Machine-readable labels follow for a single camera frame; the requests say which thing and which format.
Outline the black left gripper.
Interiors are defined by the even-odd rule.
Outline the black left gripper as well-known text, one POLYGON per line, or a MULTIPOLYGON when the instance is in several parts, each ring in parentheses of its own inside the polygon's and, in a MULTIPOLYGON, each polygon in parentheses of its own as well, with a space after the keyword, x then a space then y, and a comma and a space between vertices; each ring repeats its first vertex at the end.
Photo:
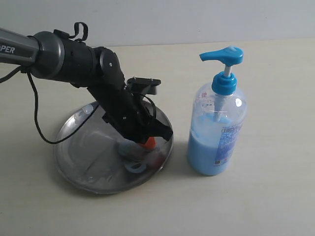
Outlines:
POLYGON ((141 93, 130 93, 118 118, 118 132, 126 139, 139 143, 145 150, 153 150, 155 137, 169 141, 173 136, 170 126, 157 119, 157 107, 152 99, 141 93))

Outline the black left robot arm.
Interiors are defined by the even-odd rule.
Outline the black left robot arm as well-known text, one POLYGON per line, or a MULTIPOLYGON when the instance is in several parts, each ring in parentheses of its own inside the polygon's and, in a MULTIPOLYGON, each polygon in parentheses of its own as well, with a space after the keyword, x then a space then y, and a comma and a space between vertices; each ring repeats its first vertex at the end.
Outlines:
POLYGON ((103 120, 125 139, 150 149, 155 137, 171 140, 173 130, 158 120, 156 106, 145 106, 150 95, 156 94, 161 81, 125 79, 116 53, 105 47, 86 45, 88 27, 85 23, 75 23, 74 33, 70 35, 56 29, 24 36, 1 29, 0 60, 16 65, 1 81, 21 72, 30 80, 39 78, 86 88, 104 110, 103 120), (83 30, 81 38, 77 37, 79 30, 83 30))

